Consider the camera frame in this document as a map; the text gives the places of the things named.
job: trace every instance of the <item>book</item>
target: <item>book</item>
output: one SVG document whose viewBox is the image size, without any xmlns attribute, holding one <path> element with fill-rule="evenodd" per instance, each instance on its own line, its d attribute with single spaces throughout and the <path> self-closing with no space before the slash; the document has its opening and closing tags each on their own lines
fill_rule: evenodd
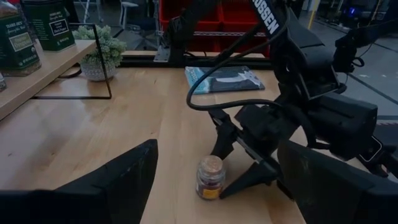
<svg viewBox="0 0 398 224">
<path fill-rule="evenodd" d="M 185 67 L 185 76 L 190 87 L 210 69 L 206 67 Z M 224 67 L 201 82 L 193 94 L 264 89 L 265 86 L 247 66 Z"/>
</svg>

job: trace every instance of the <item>white pot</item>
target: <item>white pot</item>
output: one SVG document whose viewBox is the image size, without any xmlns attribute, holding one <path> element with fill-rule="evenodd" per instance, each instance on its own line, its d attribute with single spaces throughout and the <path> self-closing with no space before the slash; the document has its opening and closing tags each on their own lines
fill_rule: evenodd
<svg viewBox="0 0 398 224">
<path fill-rule="evenodd" d="M 84 76 L 90 81 L 98 82 L 105 80 L 102 65 L 100 63 L 81 63 L 80 68 Z M 108 78 L 112 78 L 116 74 L 115 66 L 106 66 L 106 74 Z"/>
</svg>

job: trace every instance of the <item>potted plant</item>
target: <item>potted plant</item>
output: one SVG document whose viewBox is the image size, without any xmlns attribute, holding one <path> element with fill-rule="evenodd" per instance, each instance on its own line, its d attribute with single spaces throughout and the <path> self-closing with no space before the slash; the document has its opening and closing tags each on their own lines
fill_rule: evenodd
<svg viewBox="0 0 398 224">
<path fill-rule="evenodd" d="M 106 74 L 108 78 L 116 74 L 116 67 L 120 65 L 122 60 L 122 53 L 126 50 L 126 43 L 111 36 L 110 26 L 103 28 L 96 26 L 99 44 L 101 46 Z M 94 30 L 87 29 L 85 26 L 80 26 L 73 31 L 73 36 L 79 40 L 95 40 Z M 87 79 L 91 81 L 105 80 L 101 60 L 98 57 L 98 49 L 83 57 L 80 62 L 81 71 L 85 74 Z"/>
</svg>

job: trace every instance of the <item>black cable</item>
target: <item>black cable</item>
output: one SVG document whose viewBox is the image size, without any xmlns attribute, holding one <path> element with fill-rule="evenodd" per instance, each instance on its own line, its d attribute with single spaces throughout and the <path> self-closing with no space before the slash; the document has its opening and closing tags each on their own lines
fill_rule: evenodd
<svg viewBox="0 0 398 224">
<path fill-rule="evenodd" d="M 225 108 L 231 108 L 231 107 L 235 107 L 235 106 L 244 106 L 244 105 L 274 105 L 274 106 L 279 106 L 282 107 L 280 104 L 271 101 L 271 100 L 264 100 L 264 99 L 250 99 L 250 100 L 238 100 L 238 101 L 232 101 L 232 102 L 227 102 L 227 103 L 219 103 L 219 104 L 214 104 L 214 105 L 196 105 L 193 104 L 191 102 L 192 99 L 192 95 L 193 92 L 196 90 L 196 88 L 198 87 L 198 85 L 203 82 L 207 77 L 209 77 L 213 72 L 215 72 L 217 69 L 221 68 L 222 66 L 232 62 L 233 60 L 236 60 L 238 58 L 244 57 L 248 54 L 251 54 L 263 47 L 268 46 L 269 44 L 273 43 L 273 41 L 275 41 L 286 29 L 287 29 L 287 24 L 290 21 L 290 12 L 289 12 L 289 8 L 287 6 L 285 6 L 285 13 L 286 13 L 286 22 L 285 24 L 282 26 L 282 28 L 280 29 L 280 31 L 273 36 L 273 38 L 269 39 L 267 42 L 258 45 L 256 47 L 253 47 L 249 50 L 246 50 L 240 54 L 235 55 L 234 57 L 228 58 L 222 62 L 220 62 L 218 65 L 216 65 L 215 67 L 213 67 L 212 69 L 210 69 L 209 71 L 207 71 L 203 76 L 201 76 L 191 87 L 191 89 L 189 89 L 188 94 L 187 94 L 187 105 L 194 109 L 194 110 L 198 110 L 198 111 L 209 111 L 209 110 L 214 110 L 214 109 L 225 109 Z"/>
<path fill-rule="evenodd" d="M 366 52 L 368 52 L 369 49 L 372 47 L 372 45 L 373 45 L 373 43 L 371 43 L 371 44 L 369 45 L 368 49 L 366 49 L 366 50 L 359 56 L 359 58 L 361 58 L 363 55 L 365 55 Z"/>
<path fill-rule="evenodd" d="M 194 55 L 194 54 L 191 53 L 191 52 L 184 52 L 184 54 L 189 55 L 189 56 L 194 57 L 194 58 L 197 58 L 197 57 L 198 57 L 198 56 Z"/>
<path fill-rule="evenodd" d="M 348 81 L 348 74 L 346 73 L 346 81 L 344 82 L 344 85 L 347 84 L 347 81 Z"/>
<path fill-rule="evenodd" d="M 80 67 L 80 64 L 76 63 L 73 66 L 74 67 Z M 79 76 L 80 74 L 81 74 L 81 68 L 79 68 L 79 70 L 77 72 L 75 72 L 75 73 L 72 73 L 72 74 L 69 74 L 69 75 L 61 75 L 58 78 L 64 78 L 64 79 L 75 78 L 75 77 Z"/>
<path fill-rule="evenodd" d="M 354 60 L 351 62 L 353 65 L 357 66 L 357 67 L 363 67 L 365 66 L 365 61 L 360 58 L 360 57 L 355 57 Z"/>
<path fill-rule="evenodd" d="M 235 40 L 230 46 L 228 46 L 227 49 L 224 49 L 216 58 L 217 62 L 220 62 L 222 60 L 226 60 L 229 58 L 236 50 L 239 49 L 239 47 L 243 44 L 246 43 L 248 40 L 252 39 L 259 31 L 261 28 L 264 27 L 263 22 L 258 22 L 256 25 L 254 25 L 250 30 L 248 30 L 245 34 L 240 36 L 237 40 Z"/>
</svg>

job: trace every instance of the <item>green tin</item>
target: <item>green tin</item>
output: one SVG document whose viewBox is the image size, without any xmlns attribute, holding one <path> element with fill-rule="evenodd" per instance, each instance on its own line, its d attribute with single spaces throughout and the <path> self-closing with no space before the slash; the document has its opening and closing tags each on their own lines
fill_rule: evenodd
<svg viewBox="0 0 398 224">
<path fill-rule="evenodd" d="M 62 0 L 27 0 L 24 5 L 44 51 L 59 52 L 75 44 Z"/>
<path fill-rule="evenodd" d="M 26 76 L 40 68 L 39 56 L 18 10 L 0 0 L 0 72 Z"/>
</svg>

